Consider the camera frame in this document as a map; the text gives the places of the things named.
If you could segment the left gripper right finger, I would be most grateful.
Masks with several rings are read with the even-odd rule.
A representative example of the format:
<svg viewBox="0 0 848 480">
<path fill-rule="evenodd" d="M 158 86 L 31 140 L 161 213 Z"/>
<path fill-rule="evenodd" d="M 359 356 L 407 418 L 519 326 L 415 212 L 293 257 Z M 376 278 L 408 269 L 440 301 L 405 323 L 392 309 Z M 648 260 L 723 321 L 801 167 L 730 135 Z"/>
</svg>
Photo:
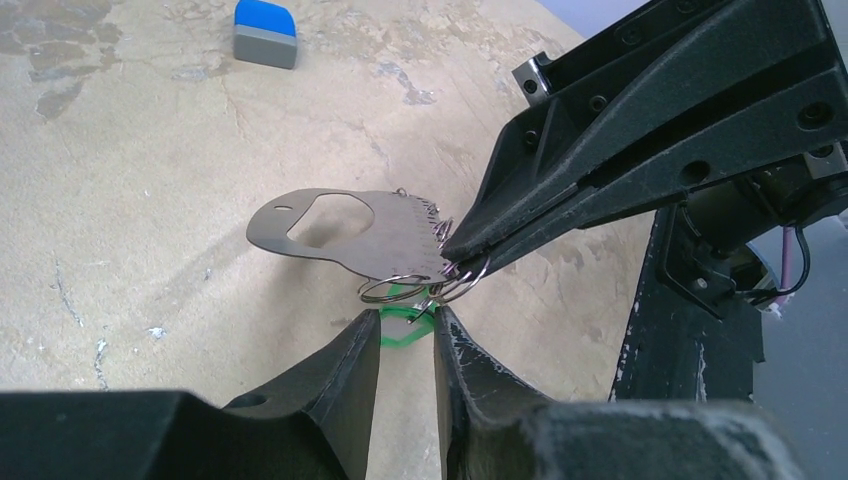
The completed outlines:
<svg viewBox="0 0 848 480">
<path fill-rule="evenodd" d="M 522 421 L 554 400 L 480 346 L 447 306 L 435 311 L 434 366 L 441 477 L 532 479 L 536 454 Z"/>
</svg>

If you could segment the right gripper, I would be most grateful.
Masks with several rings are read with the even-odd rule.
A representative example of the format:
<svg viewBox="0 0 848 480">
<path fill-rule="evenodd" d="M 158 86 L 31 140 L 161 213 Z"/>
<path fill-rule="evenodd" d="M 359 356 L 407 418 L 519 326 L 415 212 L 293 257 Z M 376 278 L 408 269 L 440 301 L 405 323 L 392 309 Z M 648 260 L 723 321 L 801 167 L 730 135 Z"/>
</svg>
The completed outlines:
<svg viewBox="0 0 848 480">
<path fill-rule="evenodd" d="M 661 280 L 715 317 L 776 298 L 731 256 L 847 205 L 847 5 L 651 1 L 514 78 L 478 195 L 444 245 L 495 272 L 574 229 L 667 213 Z"/>
</svg>

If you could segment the green key tag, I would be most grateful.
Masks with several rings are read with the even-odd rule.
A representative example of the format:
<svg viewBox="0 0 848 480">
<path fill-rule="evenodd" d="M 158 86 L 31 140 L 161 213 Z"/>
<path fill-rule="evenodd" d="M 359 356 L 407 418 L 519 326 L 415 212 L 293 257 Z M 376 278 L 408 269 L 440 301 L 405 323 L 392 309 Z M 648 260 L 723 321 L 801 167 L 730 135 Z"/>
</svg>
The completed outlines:
<svg viewBox="0 0 848 480">
<path fill-rule="evenodd" d="M 435 309 L 426 291 L 381 306 L 381 346 L 404 348 L 431 334 Z"/>
</svg>

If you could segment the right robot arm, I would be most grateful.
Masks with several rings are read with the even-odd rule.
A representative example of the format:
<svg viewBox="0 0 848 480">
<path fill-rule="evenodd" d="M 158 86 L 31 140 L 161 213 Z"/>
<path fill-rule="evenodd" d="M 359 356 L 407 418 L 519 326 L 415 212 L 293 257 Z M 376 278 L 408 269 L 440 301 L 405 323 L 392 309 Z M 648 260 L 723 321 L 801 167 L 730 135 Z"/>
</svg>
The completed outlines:
<svg viewBox="0 0 848 480">
<path fill-rule="evenodd" d="M 513 72 L 501 130 L 442 254 L 475 283 L 561 235 L 655 215 L 610 396 L 748 399 L 758 306 L 739 251 L 847 206 L 847 5 L 651 1 Z"/>
</svg>

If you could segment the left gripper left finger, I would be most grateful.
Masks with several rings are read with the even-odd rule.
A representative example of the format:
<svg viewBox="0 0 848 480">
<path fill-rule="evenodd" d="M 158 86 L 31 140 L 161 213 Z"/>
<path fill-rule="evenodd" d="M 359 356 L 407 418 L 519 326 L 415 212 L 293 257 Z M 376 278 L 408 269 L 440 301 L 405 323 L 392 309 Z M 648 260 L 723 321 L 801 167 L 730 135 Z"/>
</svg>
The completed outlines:
<svg viewBox="0 0 848 480">
<path fill-rule="evenodd" d="M 380 363 L 380 317 L 362 311 L 327 345 L 223 408 L 244 479 L 363 479 Z"/>
</svg>

